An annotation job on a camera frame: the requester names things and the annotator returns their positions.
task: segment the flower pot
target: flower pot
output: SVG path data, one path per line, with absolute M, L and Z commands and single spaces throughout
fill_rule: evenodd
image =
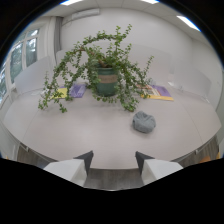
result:
M 100 96 L 114 96 L 116 94 L 117 72 L 113 68 L 98 68 L 98 76 L 101 80 L 97 84 L 97 93 Z

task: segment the window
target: window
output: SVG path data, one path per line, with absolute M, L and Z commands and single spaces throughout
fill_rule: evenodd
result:
M 1 66 L 1 70 L 0 70 L 0 103 L 2 102 L 2 99 L 7 92 L 6 83 L 5 83 L 5 64 L 6 64 L 6 61 L 3 62 Z
M 14 42 L 10 56 L 10 77 L 14 83 L 16 76 L 37 61 L 37 38 L 39 29 L 22 33 Z

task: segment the green leaves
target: green leaves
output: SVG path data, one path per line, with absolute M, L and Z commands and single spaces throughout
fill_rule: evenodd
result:
M 73 100 L 69 96 L 69 90 L 77 78 L 81 77 L 88 80 L 87 88 L 92 90 L 93 98 L 97 101 L 102 100 L 108 103 L 121 102 L 121 105 L 125 110 L 133 112 L 139 103 L 138 99 L 134 97 L 136 95 L 142 95 L 143 91 L 139 91 L 136 84 L 142 86 L 147 85 L 147 72 L 154 56 L 148 58 L 146 68 L 141 70 L 138 67 L 138 63 L 133 64 L 128 60 L 129 53 L 132 48 L 130 43 L 125 49 L 121 48 L 121 42 L 130 33 L 132 25 L 129 24 L 125 32 L 121 33 L 121 27 L 116 26 L 116 34 L 106 34 L 106 31 L 98 32 L 95 37 L 85 37 L 83 42 L 77 42 L 74 44 L 74 48 L 71 51 L 66 52 L 64 58 L 59 65 L 54 68 L 54 75 L 52 81 L 49 82 L 48 73 L 46 73 L 44 81 L 44 90 L 47 90 L 42 100 L 39 100 L 38 108 L 44 110 L 48 107 L 48 103 L 54 100 L 54 103 L 58 103 L 62 113 L 67 112 L 67 109 L 60 103 L 60 99 L 54 99 L 53 97 L 61 97 L 62 93 L 57 92 L 59 85 L 57 83 L 57 77 L 61 76 L 64 80 L 64 86 L 67 88 L 66 101 Z M 102 48 L 97 45 L 87 45 L 93 42 L 109 40 L 110 42 L 106 53 L 102 53 Z M 80 65 L 82 54 L 85 52 L 88 55 L 88 61 Z M 68 63 L 71 63 L 75 68 L 73 73 L 68 68 Z M 97 95 L 97 84 L 101 81 L 98 77 L 98 67 L 113 68 L 117 72 L 117 85 L 115 97 L 104 97 Z

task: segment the purple paper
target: purple paper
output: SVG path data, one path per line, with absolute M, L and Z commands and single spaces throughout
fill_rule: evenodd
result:
M 152 88 L 156 89 L 161 96 L 169 96 L 169 97 L 171 97 L 171 95 L 169 94 L 167 89 L 165 87 L 163 87 L 163 86 L 152 85 Z
M 74 84 L 70 90 L 70 96 L 74 98 L 82 98 L 83 94 L 86 91 L 85 84 Z

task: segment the ceiling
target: ceiling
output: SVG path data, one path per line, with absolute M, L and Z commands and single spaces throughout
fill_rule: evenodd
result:
M 58 5 L 42 16 L 66 17 L 75 12 L 94 8 L 123 8 L 149 13 L 160 17 L 169 23 L 172 23 L 174 26 L 184 31 L 191 38 L 201 41 L 202 43 L 211 47 L 206 37 L 204 37 L 200 31 L 190 28 L 176 17 L 177 15 L 184 16 L 183 14 L 162 3 L 150 4 L 141 0 L 83 0 L 69 6 Z

